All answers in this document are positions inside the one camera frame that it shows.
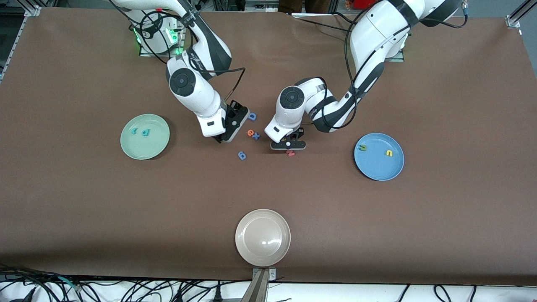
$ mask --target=brown table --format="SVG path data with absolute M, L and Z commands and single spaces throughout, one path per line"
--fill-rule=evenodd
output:
M 235 228 L 270 208 L 291 227 L 276 265 L 287 281 L 537 282 L 537 82 L 517 30 L 499 18 L 416 26 L 405 62 L 386 64 L 355 121 L 332 134 L 306 125 L 307 149 L 288 157 L 246 132 L 263 132 L 278 93 L 304 77 L 346 91 L 342 33 L 281 13 L 203 16 L 232 68 L 247 68 L 233 98 L 258 116 L 230 144 L 202 137 L 119 13 L 55 8 L 28 20 L 0 85 L 0 260 L 247 279 Z M 211 83 L 225 95 L 237 76 Z M 172 135 L 159 157 L 136 161 L 119 134 L 143 113 Z M 354 145 L 370 132 L 403 147 L 396 179 L 357 170 Z

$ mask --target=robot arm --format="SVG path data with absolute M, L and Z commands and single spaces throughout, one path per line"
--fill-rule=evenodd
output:
M 279 143 L 298 130 L 303 112 L 321 132 L 330 133 L 339 129 L 379 79 L 384 70 L 385 59 L 401 49 L 408 32 L 419 19 L 428 15 L 430 18 L 432 13 L 436 14 L 434 18 L 438 20 L 448 19 L 460 3 L 462 0 L 378 2 L 358 21 L 351 32 L 350 47 L 357 74 L 343 98 L 337 101 L 330 90 L 326 89 L 321 78 L 305 78 L 280 93 L 276 114 L 265 128 L 265 133 L 275 143 Z M 303 96 L 303 99 L 298 101 L 300 105 L 282 101 L 288 99 L 289 89 Z
M 198 42 L 167 62 L 166 78 L 173 95 L 198 119 L 205 137 L 230 142 L 250 111 L 237 102 L 225 103 L 208 83 L 225 73 L 231 65 L 227 45 L 205 23 L 187 0 L 112 0 L 118 7 L 129 10 L 168 8 L 179 15 L 180 22 L 189 27 Z

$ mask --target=red object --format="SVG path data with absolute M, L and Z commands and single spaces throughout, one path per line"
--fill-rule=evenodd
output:
M 371 4 L 377 2 L 378 0 L 354 0 L 354 3 L 352 4 L 352 7 L 354 7 L 357 10 L 364 10 Z

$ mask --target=green plate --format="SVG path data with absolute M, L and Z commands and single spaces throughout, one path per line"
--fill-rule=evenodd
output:
M 157 156 L 170 140 L 170 127 L 160 116 L 142 114 L 130 120 L 121 132 L 121 149 L 135 160 Z

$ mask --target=plate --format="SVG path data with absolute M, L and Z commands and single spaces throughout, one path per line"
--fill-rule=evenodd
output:
M 170 140 L 170 127 L 160 116 L 142 114 L 130 120 L 121 132 L 121 149 L 135 160 L 160 154 Z
M 291 245 L 291 231 L 285 219 L 272 210 L 246 214 L 235 232 L 239 254 L 256 267 L 269 267 L 282 260 Z
M 365 176 L 376 181 L 394 179 L 404 166 L 401 146 L 383 133 L 364 135 L 354 148 L 354 161 Z

